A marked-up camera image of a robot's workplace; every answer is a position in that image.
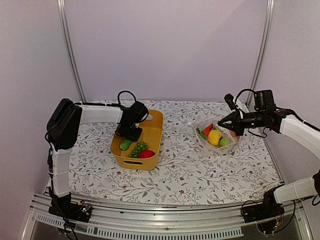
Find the yellow plastic basket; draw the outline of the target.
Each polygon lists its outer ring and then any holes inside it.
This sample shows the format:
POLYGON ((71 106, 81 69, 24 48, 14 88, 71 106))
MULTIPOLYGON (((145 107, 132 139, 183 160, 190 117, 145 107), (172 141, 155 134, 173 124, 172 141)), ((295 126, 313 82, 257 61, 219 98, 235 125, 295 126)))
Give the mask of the yellow plastic basket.
POLYGON ((138 141, 145 142, 148 149, 154 152, 154 155, 149 158, 130 158, 129 155, 137 144, 133 143, 128 150, 123 151, 120 149, 123 138, 114 135, 110 151, 120 167, 124 169, 152 171, 157 166, 163 135, 164 115, 162 112, 154 109, 149 110, 149 115, 152 119, 146 119, 139 124, 139 127, 142 128, 142 133, 138 141))

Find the green apple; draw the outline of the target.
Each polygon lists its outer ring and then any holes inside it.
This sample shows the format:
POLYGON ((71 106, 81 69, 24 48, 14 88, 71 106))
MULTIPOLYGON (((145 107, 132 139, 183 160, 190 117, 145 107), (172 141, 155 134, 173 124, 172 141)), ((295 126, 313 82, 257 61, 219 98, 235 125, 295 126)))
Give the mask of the green apple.
POLYGON ((220 147, 224 147, 227 144, 228 144, 228 140, 227 139, 225 139, 224 137, 220 138, 220 140, 219 140, 219 146, 220 147))

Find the yellow lemon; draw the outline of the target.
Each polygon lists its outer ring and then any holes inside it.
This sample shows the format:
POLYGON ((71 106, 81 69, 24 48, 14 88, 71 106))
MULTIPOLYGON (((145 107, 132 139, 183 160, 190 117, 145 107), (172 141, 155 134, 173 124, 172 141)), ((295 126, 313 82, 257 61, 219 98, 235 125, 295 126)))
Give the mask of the yellow lemon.
POLYGON ((222 138, 222 135, 218 130, 214 129, 210 131, 207 141, 213 146, 219 146, 220 138, 222 138))

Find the clear zip top bag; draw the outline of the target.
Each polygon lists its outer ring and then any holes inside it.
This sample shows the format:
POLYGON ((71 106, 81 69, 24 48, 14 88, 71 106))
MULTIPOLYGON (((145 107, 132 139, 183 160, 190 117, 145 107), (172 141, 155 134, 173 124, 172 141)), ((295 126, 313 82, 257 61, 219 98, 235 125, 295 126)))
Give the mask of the clear zip top bag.
POLYGON ((240 137, 233 131, 218 126, 216 117, 207 117, 188 124, 194 130, 199 145, 208 154, 213 152, 226 154, 240 142, 240 137))

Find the orange carrot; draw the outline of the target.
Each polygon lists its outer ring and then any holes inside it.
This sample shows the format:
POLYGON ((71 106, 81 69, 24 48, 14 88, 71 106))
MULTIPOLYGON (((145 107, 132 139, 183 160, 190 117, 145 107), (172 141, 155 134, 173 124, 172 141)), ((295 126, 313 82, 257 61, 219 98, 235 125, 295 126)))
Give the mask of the orange carrot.
POLYGON ((204 139, 207 140, 207 137, 210 133, 210 131, 214 128, 214 125, 211 123, 210 125, 208 125, 206 128, 204 128, 203 130, 200 130, 199 127, 196 128, 197 133, 204 139))

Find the green cucumber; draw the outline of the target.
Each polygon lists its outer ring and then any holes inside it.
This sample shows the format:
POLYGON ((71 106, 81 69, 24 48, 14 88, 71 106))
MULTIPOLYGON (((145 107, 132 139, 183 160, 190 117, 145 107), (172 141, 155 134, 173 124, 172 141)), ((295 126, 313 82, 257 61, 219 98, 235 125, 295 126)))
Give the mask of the green cucumber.
POLYGON ((119 147, 120 147, 120 149, 121 149, 122 151, 127 151, 127 150, 131 147, 132 144, 133 144, 133 141, 132 141, 132 140, 130 140, 130 139, 124 139, 124 140, 120 143, 119 147))

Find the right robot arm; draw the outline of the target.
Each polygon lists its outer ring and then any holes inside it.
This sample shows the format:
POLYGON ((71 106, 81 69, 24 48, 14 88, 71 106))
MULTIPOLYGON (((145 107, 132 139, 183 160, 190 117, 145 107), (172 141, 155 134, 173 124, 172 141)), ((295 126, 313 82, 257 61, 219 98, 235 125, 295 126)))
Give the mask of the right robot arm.
POLYGON ((311 160, 311 165, 314 166, 320 159, 320 130, 299 117, 294 110, 277 106, 270 89, 241 90, 241 93, 244 92, 250 92, 253 96, 253 111, 246 112, 239 97, 228 93, 224 96, 224 100, 231 113, 219 120, 218 126, 238 136, 252 129, 270 130, 287 139, 281 144, 282 147, 292 144, 284 151, 285 154, 290 157, 297 155, 294 157, 293 165, 289 167, 296 179, 264 193, 258 213, 262 218, 269 218, 283 203, 303 201, 320 195, 320 170, 304 167, 302 171, 307 175, 302 176, 298 173, 298 168, 303 165, 302 162, 311 160))

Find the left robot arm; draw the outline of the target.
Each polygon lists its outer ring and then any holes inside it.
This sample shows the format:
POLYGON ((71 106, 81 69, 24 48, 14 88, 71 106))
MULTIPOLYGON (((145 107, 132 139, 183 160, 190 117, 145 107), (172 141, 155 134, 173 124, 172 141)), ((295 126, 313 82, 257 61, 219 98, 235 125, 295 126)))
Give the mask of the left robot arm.
POLYGON ((55 209, 63 216, 74 213, 74 205, 66 200, 69 195, 69 161, 81 125, 112 123, 117 124, 115 135, 136 142, 143 130, 139 124, 149 115, 147 107, 135 101, 130 107, 120 103, 83 103, 63 98, 47 126, 45 138, 49 143, 50 187, 55 197, 55 209))

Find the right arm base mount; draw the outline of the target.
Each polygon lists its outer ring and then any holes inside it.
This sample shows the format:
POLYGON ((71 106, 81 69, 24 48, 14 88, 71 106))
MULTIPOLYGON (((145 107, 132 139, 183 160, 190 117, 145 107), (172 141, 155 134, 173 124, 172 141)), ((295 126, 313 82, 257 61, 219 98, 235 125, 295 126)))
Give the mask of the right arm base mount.
POLYGON ((274 196, 276 187, 266 191, 263 194, 262 203, 248 200, 243 203, 240 214, 244 218, 245 223, 257 222, 269 218, 280 217, 279 220, 273 219, 270 222, 259 223, 257 228, 264 235, 274 234, 284 217, 284 207, 281 203, 277 203, 274 196))

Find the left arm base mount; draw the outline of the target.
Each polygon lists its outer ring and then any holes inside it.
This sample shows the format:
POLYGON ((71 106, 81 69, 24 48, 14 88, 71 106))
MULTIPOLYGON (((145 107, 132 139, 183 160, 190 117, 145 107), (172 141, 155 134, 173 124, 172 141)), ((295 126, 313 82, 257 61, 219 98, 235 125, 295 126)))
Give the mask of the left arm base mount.
POLYGON ((51 205, 48 212, 68 220, 88 223, 92 214, 92 205, 81 200, 77 203, 71 202, 71 194, 57 197, 52 194, 51 205))

